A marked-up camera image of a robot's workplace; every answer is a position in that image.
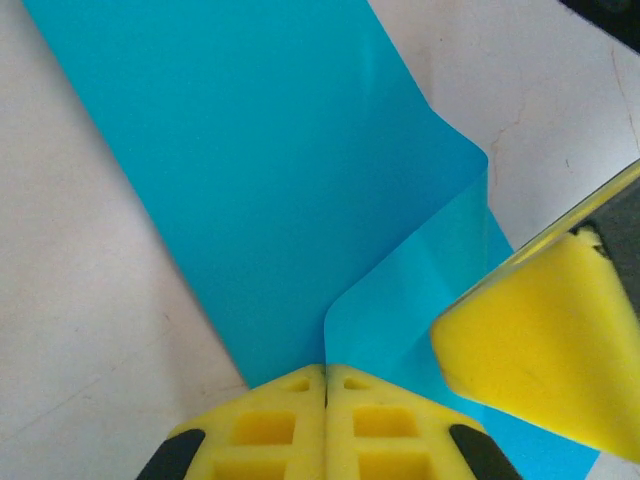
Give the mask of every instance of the white surface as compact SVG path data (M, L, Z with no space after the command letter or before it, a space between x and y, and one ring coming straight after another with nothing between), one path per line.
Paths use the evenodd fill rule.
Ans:
M490 155L514 245L640 157L640 57L559 4L372 4ZM171 427L243 389L28 15L0 0L0 478L134 478ZM591 478L640 475L606 457Z

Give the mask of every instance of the yellow foam block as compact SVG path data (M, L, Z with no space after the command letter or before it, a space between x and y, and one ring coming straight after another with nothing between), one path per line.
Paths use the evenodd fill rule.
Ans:
M323 479L325 389L312 365L180 425L205 432L185 480Z
M520 478L506 458L503 475L474 475L450 434L484 432L474 420L353 368L330 366L327 380L328 480ZM493 452L478 454L490 462Z
M640 323L594 242L560 236L443 314L431 338L459 394L640 462Z

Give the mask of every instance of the blue plastic sheet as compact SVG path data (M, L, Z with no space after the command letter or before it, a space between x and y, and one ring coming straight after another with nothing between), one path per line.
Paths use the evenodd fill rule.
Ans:
M423 369L436 372L420 330L486 269L464 250L468 239L444 238L437 226L438 212L459 203L445 224L473 226L477 247L493 245L477 187L486 157L429 108L365 0L25 4L249 385L324 361L327 310L371 271L329 320L339 323L360 295L350 305L366 308L350 320L366 325L366 314L377 315L369 296L384 293L389 314L413 311L411 321L394 318L407 336L385 346L401 356L378 369L365 361L371 352L347 342L388 335L372 320L345 331L341 355L329 345L329 358L348 356L458 405L441 384L424 382ZM414 234L372 270L424 222L428 235ZM458 261L468 268L448 263ZM378 288L387 267L406 289ZM432 285L426 297L420 282L413 288L418 277ZM521 441L519 428L504 447ZM537 452L526 462L557 458ZM573 475L565 480L593 461L563 454Z

